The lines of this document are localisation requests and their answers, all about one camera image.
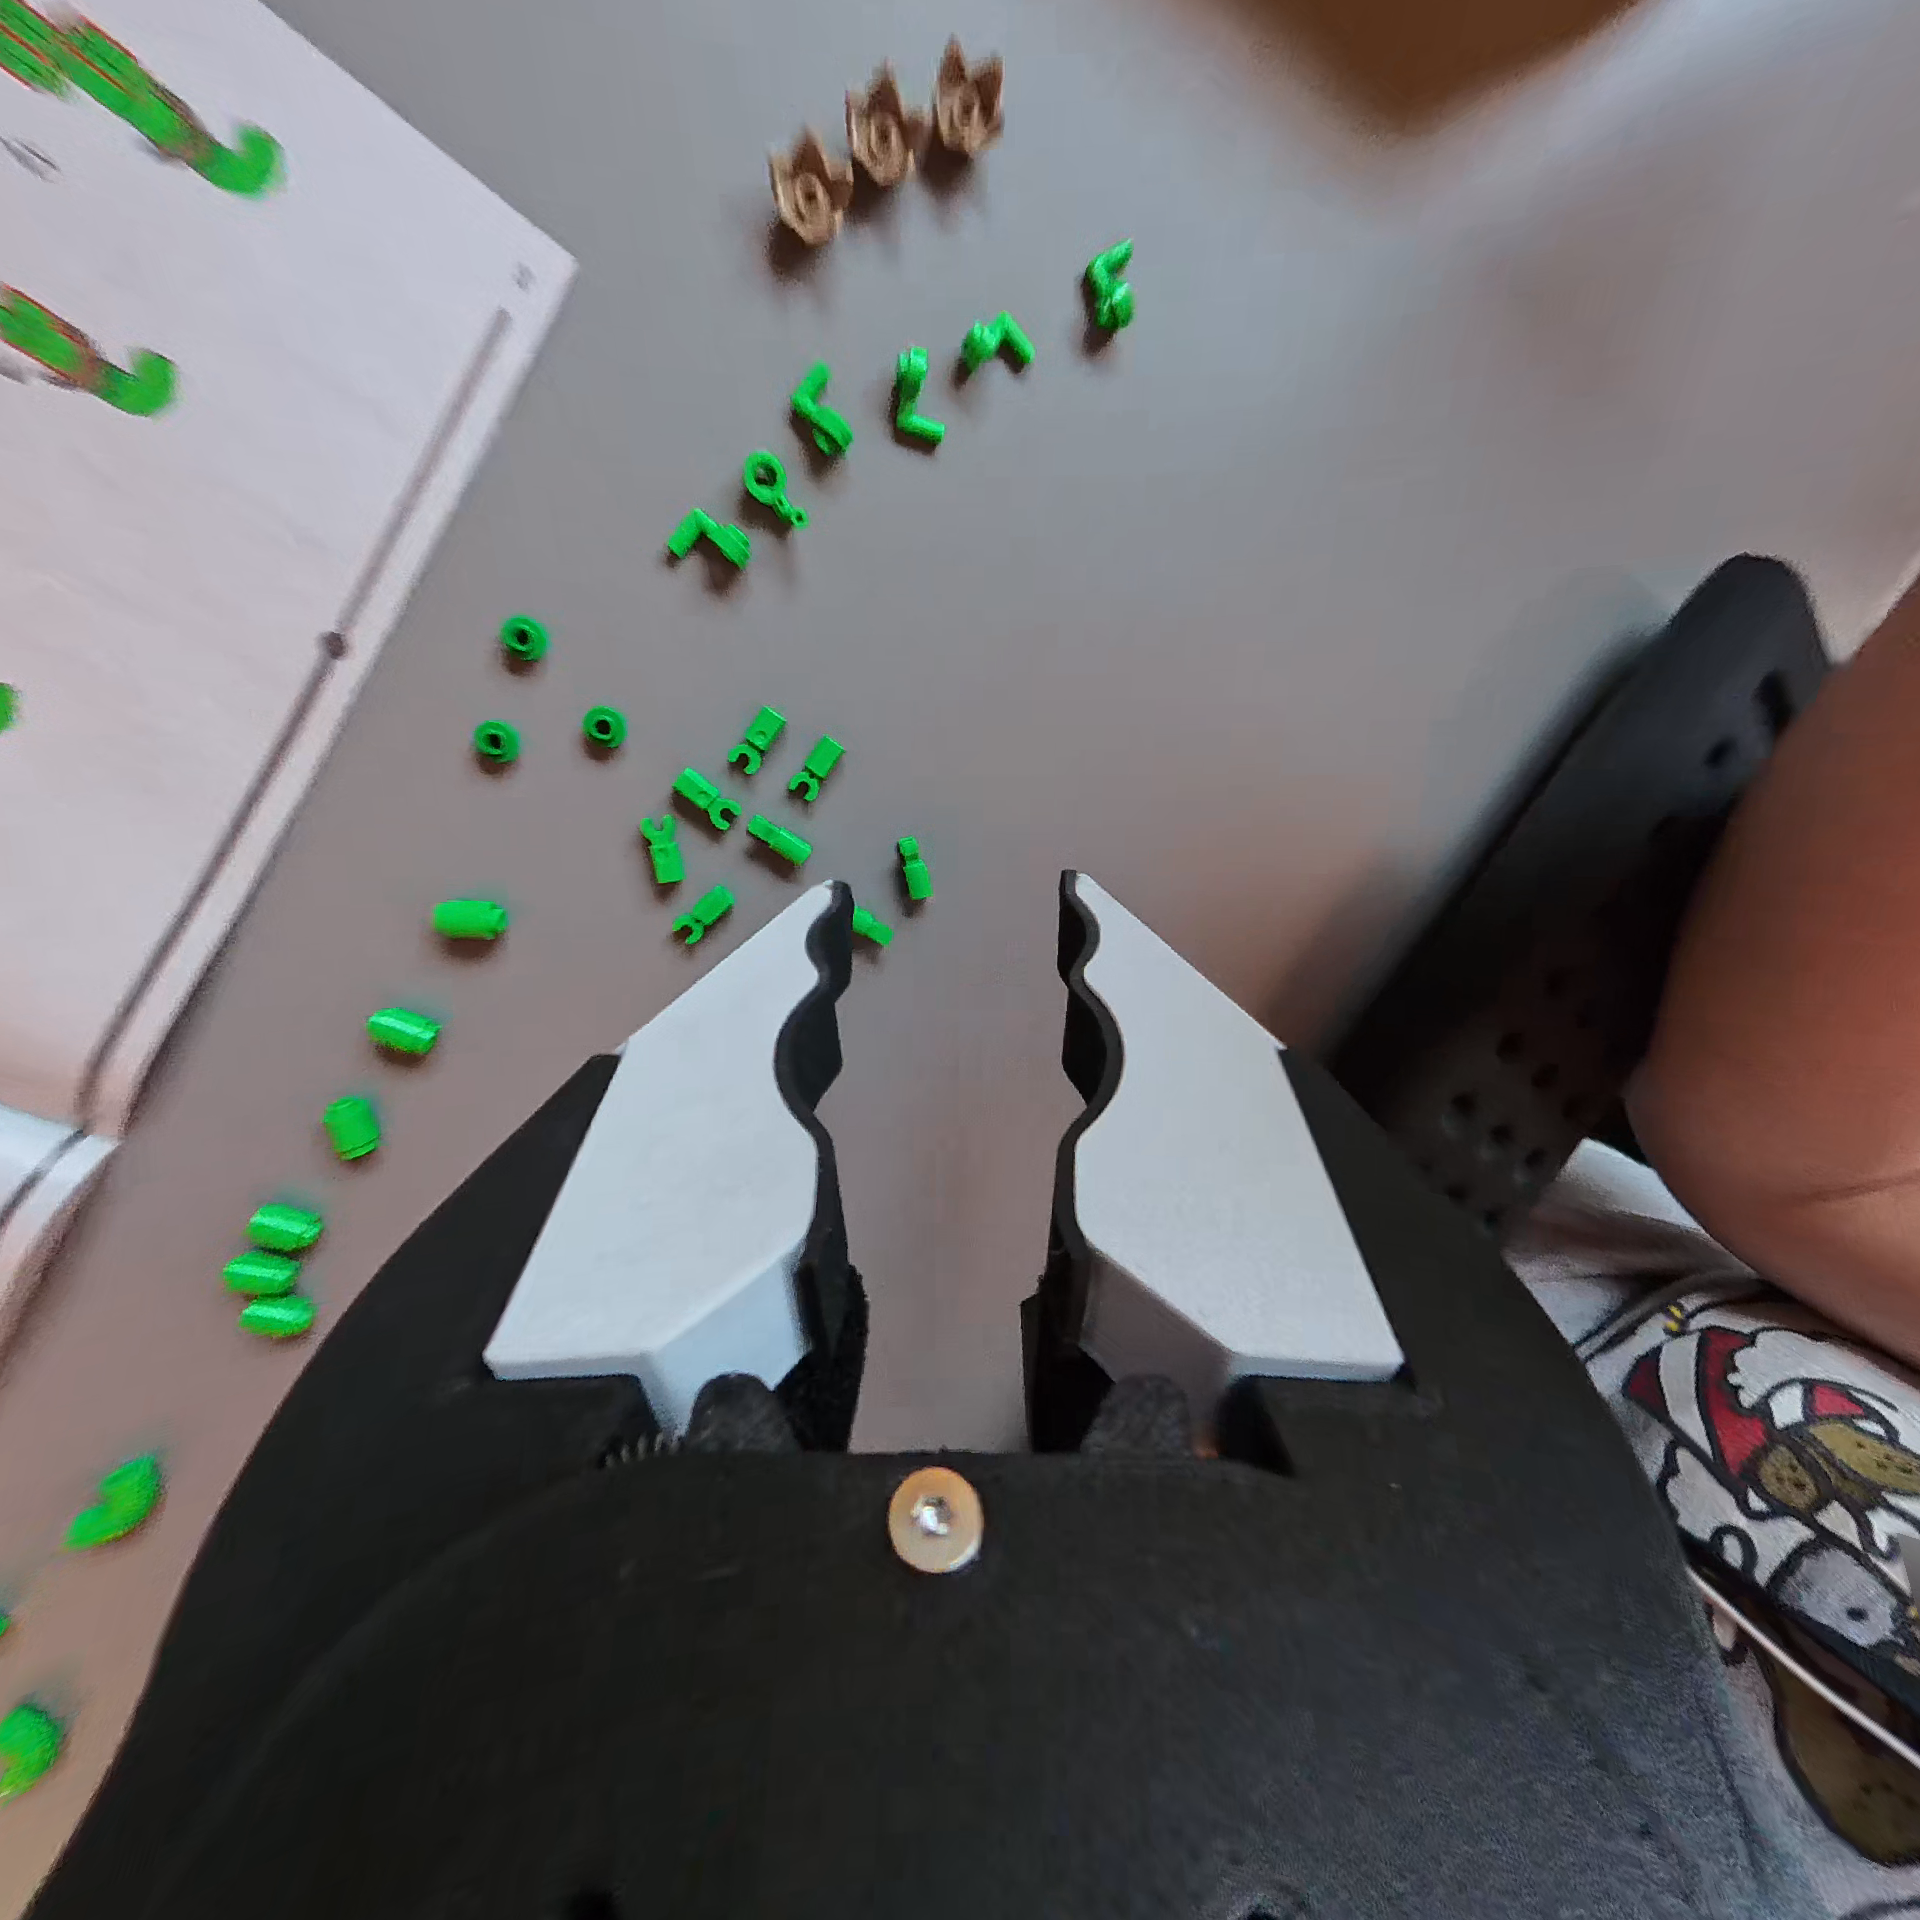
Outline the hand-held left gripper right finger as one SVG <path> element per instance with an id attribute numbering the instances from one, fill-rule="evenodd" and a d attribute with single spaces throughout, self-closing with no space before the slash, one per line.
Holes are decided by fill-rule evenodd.
<path id="1" fill-rule="evenodd" d="M 1028 1442 L 1074 1451 L 1122 1378 L 1164 1378 L 1210 1442 L 1245 1378 L 1404 1376 L 1287 1044 L 1078 869 L 1059 973 L 1083 1106 L 1023 1305 Z"/>

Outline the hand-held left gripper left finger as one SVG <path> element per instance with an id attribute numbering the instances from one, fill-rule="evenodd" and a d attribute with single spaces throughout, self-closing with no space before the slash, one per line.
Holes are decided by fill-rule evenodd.
<path id="1" fill-rule="evenodd" d="M 852 890 L 819 881 L 616 1052 L 484 1347 L 499 1380 L 632 1378 L 684 1438 L 757 1378 L 807 1451 L 844 1454 L 868 1305 L 819 1101 L 841 1068 Z"/>

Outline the row of green cylinders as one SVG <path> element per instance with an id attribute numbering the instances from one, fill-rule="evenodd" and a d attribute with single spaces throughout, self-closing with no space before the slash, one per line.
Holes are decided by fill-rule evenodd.
<path id="1" fill-rule="evenodd" d="M 430 933 L 445 946 L 494 942 L 510 930 L 506 904 L 494 899 L 445 899 L 430 909 Z M 385 1060 L 417 1063 L 439 1041 L 445 1019 L 408 1003 L 364 1014 L 364 1038 Z M 340 1166 L 371 1159 L 385 1138 L 378 1106 L 347 1090 L 322 1106 L 322 1143 Z M 303 1267 L 319 1247 L 325 1213 L 308 1200 L 261 1200 L 246 1224 L 246 1247 L 222 1267 L 222 1286 L 237 1299 L 234 1326 L 255 1340 L 303 1340 L 315 1303 L 303 1290 Z"/>

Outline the cluster of green clips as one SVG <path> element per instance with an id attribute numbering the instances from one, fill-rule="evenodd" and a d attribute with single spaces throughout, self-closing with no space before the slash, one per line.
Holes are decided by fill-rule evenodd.
<path id="1" fill-rule="evenodd" d="M 739 733 L 739 740 L 732 745 L 728 767 L 742 776 L 763 773 L 768 761 L 782 740 L 782 731 L 786 718 L 781 709 L 757 709 Z M 819 802 L 824 791 L 828 786 L 841 761 L 844 745 L 837 733 L 824 731 L 809 740 L 807 755 L 786 776 L 782 794 L 798 807 Z M 803 878 L 807 866 L 813 863 L 813 843 L 803 835 L 800 826 L 794 826 L 786 816 L 750 809 L 742 794 L 708 776 L 702 767 L 688 764 L 672 776 L 666 809 L 641 819 L 641 844 L 645 851 L 651 878 L 659 899 L 684 884 L 684 854 L 679 843 L 681 826 L 702 826 L 714 838 L 742 834 L 746 843 L 746 854 L 786 878 Z M 899 900 L 907 910 L 926 909 L 934 900 L 934 873 L 925 838 L 913 834 L 899 835 L 890 866 L 890 884 Z M 670 937 L 684 950 L 694 950 L 726 924 L 732 909 L 732 884 L 712 881 L 691 900 L 676 909 L 670 921 Z"/>

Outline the person's right forearm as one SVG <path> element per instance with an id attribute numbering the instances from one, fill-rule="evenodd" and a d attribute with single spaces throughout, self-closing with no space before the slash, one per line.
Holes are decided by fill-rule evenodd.
<path id="1" fill-rule="evenodd" d="M 1729 1255 L 1915 1360 L 1915 590 L 1747 786 L 1630 1124 Z"/>

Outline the black perforated panel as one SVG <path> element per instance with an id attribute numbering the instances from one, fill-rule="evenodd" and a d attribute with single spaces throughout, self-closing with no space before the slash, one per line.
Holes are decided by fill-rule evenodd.
<path id="1" fill-rule="evenodd" d="M 1483 1233 L 1619 1134 L 1692 890 L 1825 677 L 1803 573 L 1717 565 L 1605 667 L 1336 1031 L 1333 1077 Z"/>

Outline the grey printed t-shirt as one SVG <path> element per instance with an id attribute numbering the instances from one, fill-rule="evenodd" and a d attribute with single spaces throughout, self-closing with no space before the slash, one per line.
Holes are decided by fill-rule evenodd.
<path id="1" fill-rule="evenodd" d="M 1804 1915 L 1915 1915 L 1915 1378 L 1588 1138 L 1507 1236 L 1704 1588 Z"/>

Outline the open instruction booklet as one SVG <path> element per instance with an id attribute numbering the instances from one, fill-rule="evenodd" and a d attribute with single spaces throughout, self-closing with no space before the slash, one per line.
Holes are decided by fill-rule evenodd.
<path id="1" fill-rule="evenodd" d="M 3 1332 L 575 278 L 261 3 L 3 3 Z"/>

